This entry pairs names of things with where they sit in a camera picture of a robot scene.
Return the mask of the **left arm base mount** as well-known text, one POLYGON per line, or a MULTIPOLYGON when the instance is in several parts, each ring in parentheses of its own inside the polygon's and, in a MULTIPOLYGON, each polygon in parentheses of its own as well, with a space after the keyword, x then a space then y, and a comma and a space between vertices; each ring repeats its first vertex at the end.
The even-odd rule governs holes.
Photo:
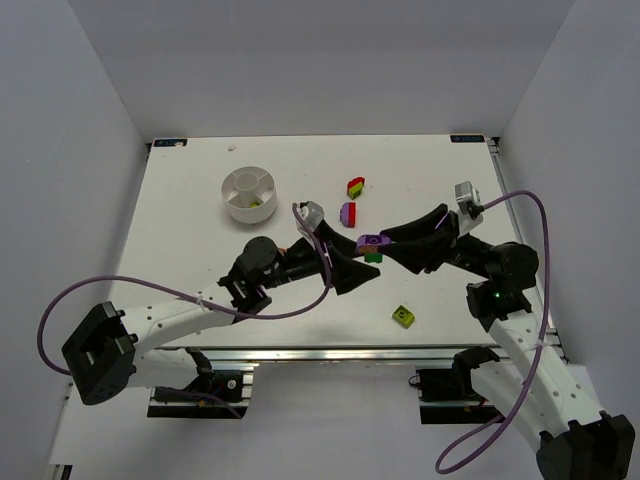
POLYGON ((252 396, 256 366, 213 360, 189 348, 152 351, 144 368, 144 384, 151 388, 149 418, 240 420, 252 396))

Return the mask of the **red half-round lego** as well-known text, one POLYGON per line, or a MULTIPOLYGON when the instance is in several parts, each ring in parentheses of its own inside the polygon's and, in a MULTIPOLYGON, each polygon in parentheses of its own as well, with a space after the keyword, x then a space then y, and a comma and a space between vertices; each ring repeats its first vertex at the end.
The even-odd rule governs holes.
POLYGON ((354 228, 356 225, 357 206, 355 202, 349 202, 347 205, 347 227, 354 228))

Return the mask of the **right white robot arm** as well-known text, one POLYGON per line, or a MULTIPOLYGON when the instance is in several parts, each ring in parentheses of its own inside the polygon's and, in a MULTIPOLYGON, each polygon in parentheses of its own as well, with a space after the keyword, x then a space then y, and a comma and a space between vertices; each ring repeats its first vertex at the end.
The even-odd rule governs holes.
POLYGON ((464 389, 494 405, 502 429, 513 426, 526 439, 543 478, 626 478, 633 426, 623 415, 609 415, 547 344, 547 322, 535 316, 524 294, 536 285, 536 251, 517 242, 491 245, 471 235, 480 212, 440 205, 384 230, 389 240, 382 252, 413 273, 448 264, 480 276, 466 287, 469 311, 519 374, 513 376, 488 347, 455 355, 453 369, 464 389))

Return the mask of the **green square lego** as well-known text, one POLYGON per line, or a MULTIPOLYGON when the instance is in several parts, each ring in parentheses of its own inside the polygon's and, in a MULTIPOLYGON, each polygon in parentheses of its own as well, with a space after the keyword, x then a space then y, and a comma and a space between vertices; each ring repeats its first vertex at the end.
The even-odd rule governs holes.
POLYGON ((379 252, 366 253, 364 255, 364 261, 366 263, 381 263, 383 261, 383 254, 379 252))

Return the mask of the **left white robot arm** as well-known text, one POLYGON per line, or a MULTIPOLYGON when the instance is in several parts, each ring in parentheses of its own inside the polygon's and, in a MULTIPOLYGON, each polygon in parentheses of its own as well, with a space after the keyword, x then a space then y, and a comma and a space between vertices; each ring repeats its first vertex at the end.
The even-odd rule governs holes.
POLYGON ((353 241, 326 224, 306 230, 303 238, 281 251, 268 237, 251 239, 218 286, 231 297, 228 306, 205 297, 170 290, 172 301, 118 310, 111 302, 94 306, 62 347, 62 355, 82 402, 110 400, 135 384, 154 385, 152 352, 206 329, 246 319, 266 319, 267 290, 313 275, 326 292, 342 295, 380 275, 378 268, 357 262, 353 241))

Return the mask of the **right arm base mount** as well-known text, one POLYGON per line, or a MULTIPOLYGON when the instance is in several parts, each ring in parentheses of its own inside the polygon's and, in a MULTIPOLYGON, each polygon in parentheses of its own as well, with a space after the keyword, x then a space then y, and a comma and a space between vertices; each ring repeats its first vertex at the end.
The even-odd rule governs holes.
POLYGON ((408 379, 418 392, 422 425, 484 424, 495 418, 498 410, 471 384, 471 372, 484 363, 499 362, 489 347, 473 347, 454 355, 446 368, 421 368, 408 379))

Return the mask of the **purple butterfly lego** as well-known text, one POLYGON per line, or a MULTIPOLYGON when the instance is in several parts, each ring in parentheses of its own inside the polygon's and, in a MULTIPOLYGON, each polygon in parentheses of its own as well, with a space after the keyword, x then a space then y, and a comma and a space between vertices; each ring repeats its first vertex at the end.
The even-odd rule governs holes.
POLYGON ((386 235, 361 235, 356 241, 356 252, 361 255, 377 253, 381 246, 390 245, 391 243, 392 240, 386 235))

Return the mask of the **lavender half-round lego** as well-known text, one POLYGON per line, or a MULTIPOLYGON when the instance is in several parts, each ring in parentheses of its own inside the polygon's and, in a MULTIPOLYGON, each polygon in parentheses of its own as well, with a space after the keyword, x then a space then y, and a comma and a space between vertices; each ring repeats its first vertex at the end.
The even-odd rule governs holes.
POLYGON ((339 214, 339 218, 340 218, 340 223, 349 228, 351 225, 351 203, 350 202, 345 202, 341 208, 340 208, 340 214, 339 214))

